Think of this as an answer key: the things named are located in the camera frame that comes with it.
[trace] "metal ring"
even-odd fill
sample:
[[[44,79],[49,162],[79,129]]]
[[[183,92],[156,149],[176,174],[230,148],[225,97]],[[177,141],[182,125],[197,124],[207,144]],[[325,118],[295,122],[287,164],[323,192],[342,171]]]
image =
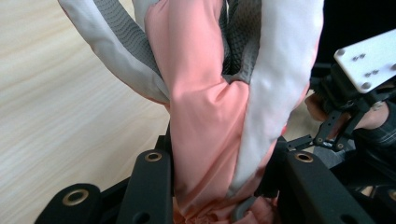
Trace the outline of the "metal ring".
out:
[[[158,161],[163,157],[161,153],[158,152],[151,152],[146,155],[145,160],[146,161]]]
[[[390,189],[388,191],[389,197],[396,202],[396,189]]]
[[[70,197],[73,194],[81,194],[81,196],[76,198],[76,199],[70,199]],[[84,202],[88,198],[89,194],[90,193],[87,190],[85,190],[85,189],[75,189],[75,190],[72,190],[72,191],[68,192],[64,196],[64,199],[62,200],[62,203],[64,205],[66,205],[66,206],[74,206],[74,205],[77,205],[79,203]]]
[[[314,158],[312,158],[310,155],[304,154],[304,153],[296,153],[296,154],[294,154],[294,157],[298,161],[303,161],[303,162],[312,162],[312,161],[314,161]]]

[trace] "metal plate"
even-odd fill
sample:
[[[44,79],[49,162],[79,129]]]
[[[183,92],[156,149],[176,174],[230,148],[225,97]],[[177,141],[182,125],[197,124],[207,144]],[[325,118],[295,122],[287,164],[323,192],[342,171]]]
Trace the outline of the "metal plate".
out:
[[[339,49],[334,59],[360,93],[396,76],[396,29]]]

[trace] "wood grain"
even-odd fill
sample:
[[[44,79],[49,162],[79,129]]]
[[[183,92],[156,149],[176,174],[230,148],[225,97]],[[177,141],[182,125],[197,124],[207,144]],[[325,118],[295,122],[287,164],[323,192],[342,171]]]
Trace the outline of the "wood grain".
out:
[[[57,1],[0,8],[0,222],[33,223],[65,187],[127,177],[169,116],[108,72]],[[315,130],[310,122],[302,105],[287,138]]]

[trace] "dark sleeve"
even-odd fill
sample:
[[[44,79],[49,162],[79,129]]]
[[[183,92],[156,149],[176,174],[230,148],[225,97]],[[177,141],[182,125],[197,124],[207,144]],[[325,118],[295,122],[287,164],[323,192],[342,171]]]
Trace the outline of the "dark sleeve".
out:
[[[382,154],[385,160],[396,165],[396,104],[387,101],[389,116],[385,123],[373,130],[358,129],[354,131],[357,149],[373,149]]]

